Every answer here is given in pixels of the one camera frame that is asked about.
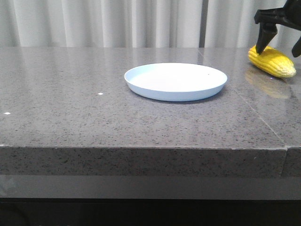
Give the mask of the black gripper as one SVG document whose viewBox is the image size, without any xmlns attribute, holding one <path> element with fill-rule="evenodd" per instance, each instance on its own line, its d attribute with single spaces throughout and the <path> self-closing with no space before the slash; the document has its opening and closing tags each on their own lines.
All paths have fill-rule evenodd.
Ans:
<svg viewBox="0 0 301 226">
<path fill-rule="evenodd" d="M 260 24 L 259 36 L 256 43 L 256 53 L 261 54 L 271 40 L 277 35 L 277 24 L 301 30 L 301 1 L 287 0 L 283 7 L 257 10 L 254 21 Z M 301 55 L 301 38 L 292 48 L 293 57 Z"/>
</svg>

